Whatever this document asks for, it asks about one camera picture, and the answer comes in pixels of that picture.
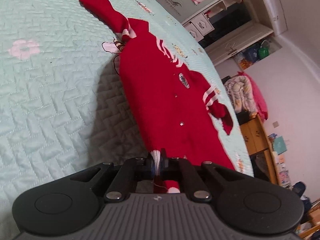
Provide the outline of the green bag on shelf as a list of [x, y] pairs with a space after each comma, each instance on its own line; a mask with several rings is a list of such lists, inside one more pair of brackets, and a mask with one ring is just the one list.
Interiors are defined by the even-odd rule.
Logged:
[[260, 48], [258, 50], [258, 56], [259, 56], [260, 60], [268, 57], [268, 55], [270, 54], [269, 47], [270, 47], [270, 44], [269, 44], [268, 40], [263, 40], [263, 42], [261, 43]]

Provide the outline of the wooden orange cabinet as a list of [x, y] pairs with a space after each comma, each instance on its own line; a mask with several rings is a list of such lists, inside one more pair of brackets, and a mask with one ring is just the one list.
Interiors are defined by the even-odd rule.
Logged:
[[249, 156], [263, 154], [267, 165], [267, 174], [272, 184], [278, 185], [276, 163], [273, 157], [271, 142], [265, 132], [259, 115], [240, 126]]

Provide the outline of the pink blanket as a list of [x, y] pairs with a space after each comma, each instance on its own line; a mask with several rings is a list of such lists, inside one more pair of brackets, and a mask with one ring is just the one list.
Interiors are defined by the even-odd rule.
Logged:
[[256, 103], [258, 114], [260, 116], [260, 119], [262, 122], [266, 121], [268, 119], [268, 109], [266, 101], [258, 87], [258, 85], [255, 83], [255, 81], [245, 72], [238, 72], [239, 76], [245, 76], [249, 79], [251, 86], [252, 86], [252, 92], [253, 92], [253, 99]]

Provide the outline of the red knit varsity jacket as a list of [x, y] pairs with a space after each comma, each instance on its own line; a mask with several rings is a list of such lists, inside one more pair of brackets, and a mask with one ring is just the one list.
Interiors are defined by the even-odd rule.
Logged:
[[127, 18], [109, 0], [79, 0], [117, 34], [119, 75], [125, 96], [147, 151], [160, 174], [164, 158], [178, 157], [195, 166], [211, 161], [228, 169], [234, 165], [213, 125], [221, 120], [229, 134], [233, 119], [214, 87], [190, 70], [164, 41], [153, 35], [147, 21]]

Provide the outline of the white wardrobe with mirror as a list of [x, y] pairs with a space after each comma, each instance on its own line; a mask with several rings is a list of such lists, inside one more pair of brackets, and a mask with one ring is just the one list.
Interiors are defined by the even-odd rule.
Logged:
[[189, 31], [214, 65], [287, 31], [280, 0], [155, 0]]

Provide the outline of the mint quilted bee bedspread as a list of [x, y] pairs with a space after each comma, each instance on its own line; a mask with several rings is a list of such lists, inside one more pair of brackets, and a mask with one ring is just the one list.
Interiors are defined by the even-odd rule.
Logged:
[[144, 157], [113, 55], [116, 36], [79, 0], [1, 0], [1, 238], [24, 191]]

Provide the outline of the floral folded quilt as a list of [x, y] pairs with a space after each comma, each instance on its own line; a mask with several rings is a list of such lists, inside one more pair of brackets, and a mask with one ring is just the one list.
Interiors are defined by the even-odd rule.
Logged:
[[257, 113], [257, 105], [253, 96], [253, 89], [248, 77], [238, 75], [227, 80], [224, 84], [235, 113], [248, 112], [251, 118]]

